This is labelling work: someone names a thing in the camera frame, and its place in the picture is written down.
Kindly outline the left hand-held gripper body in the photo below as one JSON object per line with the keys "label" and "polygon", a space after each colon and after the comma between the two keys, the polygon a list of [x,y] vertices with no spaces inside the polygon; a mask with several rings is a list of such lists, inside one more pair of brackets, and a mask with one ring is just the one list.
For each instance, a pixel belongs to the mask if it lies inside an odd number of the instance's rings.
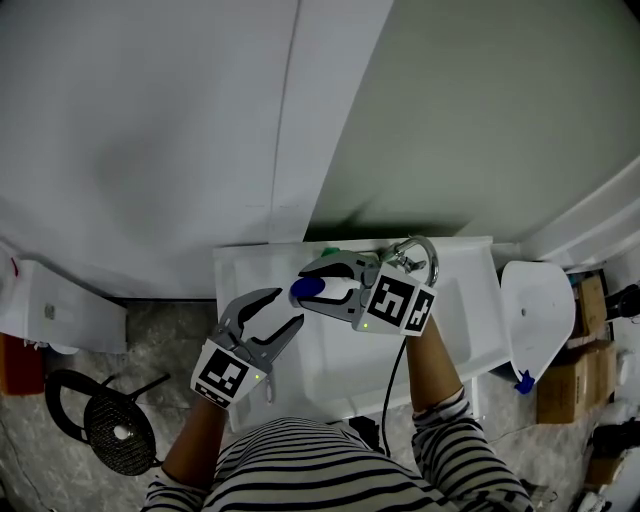
{"label": "left hand-held gripper body", "polygon": [[206,339],[193,370],[190,387],[222,409],[236,404],[261,384],[272,370],[272,338],[243,340],[217,326]]}

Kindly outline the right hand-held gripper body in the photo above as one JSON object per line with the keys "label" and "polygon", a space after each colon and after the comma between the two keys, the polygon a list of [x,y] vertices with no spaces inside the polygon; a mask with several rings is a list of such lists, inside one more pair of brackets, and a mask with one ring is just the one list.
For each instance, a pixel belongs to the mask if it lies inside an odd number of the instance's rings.
{"label": "right hand-held gripper body", "polygon": [[383,263],[360,296],[361,312],[351,321],[359,332],[420,336],[436,299],[436,290]]}

